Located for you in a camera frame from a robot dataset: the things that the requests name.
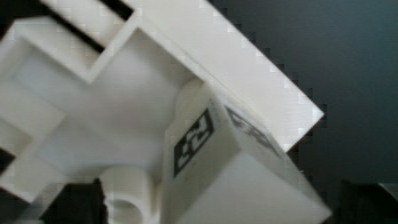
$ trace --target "black wall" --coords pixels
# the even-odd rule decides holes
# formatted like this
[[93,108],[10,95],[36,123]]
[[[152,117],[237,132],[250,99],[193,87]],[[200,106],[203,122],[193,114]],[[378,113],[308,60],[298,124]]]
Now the black wall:
[[326,110],[289,154],[333,207],[342,179],[398,183],[398,1],[211,3]]
[[0,0],[0,37],[13,19],[42,14],[38,0]]

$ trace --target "white tube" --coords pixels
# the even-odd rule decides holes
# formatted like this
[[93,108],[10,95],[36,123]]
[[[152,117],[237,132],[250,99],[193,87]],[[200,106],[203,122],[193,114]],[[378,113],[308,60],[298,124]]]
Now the white tube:
[[154,186],[143,170],[132,166],[109,168],[99,177],[107,224],[145,224],[152,220]]

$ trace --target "plastic part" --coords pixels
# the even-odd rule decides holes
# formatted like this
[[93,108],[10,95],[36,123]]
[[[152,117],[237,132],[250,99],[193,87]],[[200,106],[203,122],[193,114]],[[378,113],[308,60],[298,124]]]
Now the plastic part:
[[111,167],[99,176],[107,223],[145,224],[152,221],[152,179],[136,167]]
[[[26,145],[10,151],[15,154],[26,152],[24,159],[29,156],[44,159],[67,179],[77,176],[86,181],[106,167],[118,164],[136,165],[157,178],[163,131],[173,116],[175,94],[195,76],[251,111],[253,120],[267,127],[283,151],[321,116],[205,1],[125,2],[136,13],[116,31],[102,29],[111,38],[99,55],[47,18],[17,21],[0,45],[1,85],[26,88],[26,99],[36,98],[52,105],[68,122],[61,126],[56,126],[61,119],[52,122],[58,128],[49,128],[40,140],[26,145],[29,129],[24,130],[19,121],[6,117],[4,105],[0,130],[8,134],[6,141]],[[68,1],[61,4],[76,8],[81,3]],[[95,29],[90,23],[84,25],[86,30]],[[10,96],[8,93],[1,95],[8,100]],[[88,133],[93,137],[83,139],[83,135],[77,138],[70,133]],[[65,140],[72,146],[60,144]]]
[[266,127],[216,88],[195,96],[164,135],[161,223],[321,223],[330,210]]
[[123,21],[95,0],[40,0],[102,46],[107,46]]

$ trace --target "dark background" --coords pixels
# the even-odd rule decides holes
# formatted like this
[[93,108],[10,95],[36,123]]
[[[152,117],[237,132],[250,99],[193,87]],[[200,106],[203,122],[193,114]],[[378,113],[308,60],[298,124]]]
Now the dark background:
[[[398,182],[398,1],[211,0],[326,117],[289,155],[331,208],[338,183]],[[0,1],[0,32],[40,15]]]

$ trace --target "dark gap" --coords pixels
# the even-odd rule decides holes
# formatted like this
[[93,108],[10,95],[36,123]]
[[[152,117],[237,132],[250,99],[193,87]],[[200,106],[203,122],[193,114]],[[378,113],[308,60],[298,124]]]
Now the dark gap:
[[319,110],[322,111],[322,117],[319,118],[319,121],[317,121],[314,127],[326,128],[326,114],[328,114],[326,104],[319,104],[317,107],[319,107]]
[[0,223],[6,223],[19,218],[28,205],[28,202],[0,188]]
[[67,184],[40,216],[45,224],[106,223],[104,195],[99,180],[90,184]]
[[3,35],[6,33],[6,30],[8,30],[8,25],[10,24],[0,23],[0,40],[3,39]]
[[298,167],[298,144],[294,144],[294,146],[291,147],[291,149],[287,151],[287,156],[289,156],[289,159]]
[[115,12],[118,17],[127,20],[131,14],[132,14],[132,9],[127,7],[127,5],[122,3],[118,0],[99,0],[99,2],[106,5],[109,10]]
[[10,155],[10,153],[0,148],[0,175],[1,175],[13,159],[15,159],[13,155]]
[[312,88],[301,89],[301,92],[305,93],[306,98],[312,100],[312,98],[314,98],[314,90],[312,90]]
[[84,33],[77,30],[77,28],[70,25],[67,20],[58,16],[56,12],[49,9],[49,7],[40,4],[44,14],[51,17],[51,19],[56,21],[56,23],[61,25],[61,27],[68,30],[68,32],[74,34],[77,39],[84,42],[88,47],[93,49],[97,53],[102,52],[102,46],[100,44],[92,40],[92,38],[84,35]]

